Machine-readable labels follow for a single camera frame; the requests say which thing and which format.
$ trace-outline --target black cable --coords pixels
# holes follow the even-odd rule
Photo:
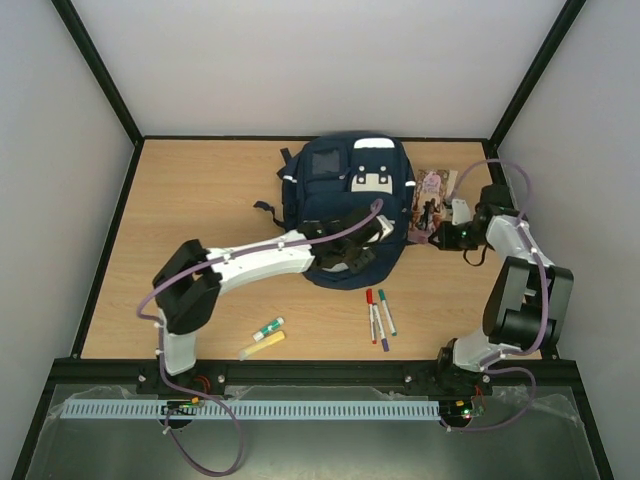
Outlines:
[[[480,254],[480,262],[479,263],[471,263],[469,261],[469,259],[467,258],[467,252],[469,252],[469,250],[465,250],[464,252],[462,252],[462,258],[464,258],[464,261],[467,262],[472,267],[479,267],[484,263],[484,259],[487,257],[487,249],[488,248],[489,248],[489,245],[485,244],[484,248],[482,249],[482,253]]]

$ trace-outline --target backpack strap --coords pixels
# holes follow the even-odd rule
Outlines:
[[[262,200],[258,200],[253,204],[253,208],[259,208],[264,210],[265,212],[271,212],[271,217],[273,219],[273,223],[275,223],[280,228],[284,229],[284,222],[282,220],[278,220],[276,218],[276,209],[269,205],[267,202],[263,202]]]
[[[278,178],[280,180],[288,180],[290,182],[296,183],[296,179],[293,178],[293,175],[295,175],[296,173],[299,156],[296,155],[295,157],[292,157],[291,152],[289,152],[288,148],[282,148],[280,150],[280,154],[284,159],[284,167],[278,170]]]

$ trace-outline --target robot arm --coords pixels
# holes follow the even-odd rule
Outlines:
[[[342,232],[370,214],[359,209],[329,222],[306,222],[297,230],[264,242],[231,248],[203,248],[198,240],[184,243],[153,280],[158,287],[169,278],[208,260],[223,261],[171,285],[158,294],[156,302],[166,328],[164,354],[167,372],[177,375],[195,365],[196,336],[211,318],[220,295],[247,283],[284,273],[341,266],[357,272],[374,258],[368,245],[393,231],[382,215],[364,227],[333,241],[309,244],[309,240]]]
[[[450,222],[430,238],[441,250],[475,250],[488,245],[503,260],[487,301],[482,328],[453,339],[439,356],[440,373],[462,369],[482,372],[488,361],[522,353],[534,345],[542,322],[542,282],[547,285],[547,326],[539,348],[553,347],[559,337],[573,286],[573,275],[546,257],[531,236],[529,224],[509,208],[508,187],[484,187],[473,218],[464,200],[450,204]],[[544,278],[533,253],[544,267]]]

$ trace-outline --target marker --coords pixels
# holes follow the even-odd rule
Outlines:
[[[382,326],[382,318],[380,318],[380,310],[378,310],[378,304],[373,304],[373,316],[376,317],[378,322],[378,328],[380,329],[380,343],[382,343],[382,350],[389,351],[389,342],[387,342],[387,336],[384,334],[384,327]]]
[[[253,334],[253,339],[256,342],[259,342],[264,337],[266,337],[270,333],[274,332],[277,328],[280,328],[282,325],[284,325],[284,318],[278,317],[273,322],[265,325],[260,330],[258,330],[256,333],[254,333]]]
[[[387,305],[387,298],[384,296],[384,290],[378,290],[378,295],[380,295],[380,301],[382,302],[382,308],[384,308],[384,314],[387,317],[387,322],[389,323],[389,329],[391,330],[391,336],[395,337],[398,335],[396,331],[396,326],[393,324],[393,317],[391,316],[391,311],[389,310],[389,305]]]
[[[371,324],[371,343],[376,342],[376,321],[373,318],[373,291],[367,288],[367,303],[369,304],[369,323]]]
[[[244,350],[240,350],[240,353],[238,354],[238,359],[245,360],[246,358],[250,357],[254,353],[259,352],[263,348],[270,347],[271,345],[274,345],[284,339],[285,339],[285,336],[282,330],[274,333],[273,335],[269,335],[268,337],[260,340],[257,343],[254,343],[253,345],[245,348]]]

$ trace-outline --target book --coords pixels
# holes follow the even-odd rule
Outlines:
[[[408,239],[428,244],[429,237],[447,220],[444,200],[453,192],[456,170],[418,170],[413,192]]]

